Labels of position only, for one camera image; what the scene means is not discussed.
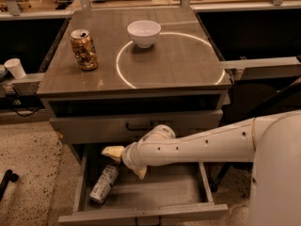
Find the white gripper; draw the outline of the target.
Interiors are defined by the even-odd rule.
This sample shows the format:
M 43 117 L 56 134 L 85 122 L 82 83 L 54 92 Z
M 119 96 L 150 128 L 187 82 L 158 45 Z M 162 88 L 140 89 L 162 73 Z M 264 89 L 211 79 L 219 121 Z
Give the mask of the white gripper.
M 110 157 L 116 162 L 123 163 L 132 170 L 140 180 L 143 180 L 148 164 L 146 159 L 153 153 L 161 152 L 161 148 L 174 139 L 174 131 L 166 125 L 157 125 L 137 142 L 123 146 L 107 146 L 102 150 L 102 155 Z

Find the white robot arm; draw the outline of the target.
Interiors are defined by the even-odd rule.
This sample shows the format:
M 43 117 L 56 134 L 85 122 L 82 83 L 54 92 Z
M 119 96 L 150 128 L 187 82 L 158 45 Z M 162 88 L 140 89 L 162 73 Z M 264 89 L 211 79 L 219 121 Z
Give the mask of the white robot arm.
M 301 226 L 301 111 L 257 117 L 175 137 L 158 125 L 126 147 L 102 154 L 139 178 L 148 166 L 186 162 L 251 162 L 248 226 Z

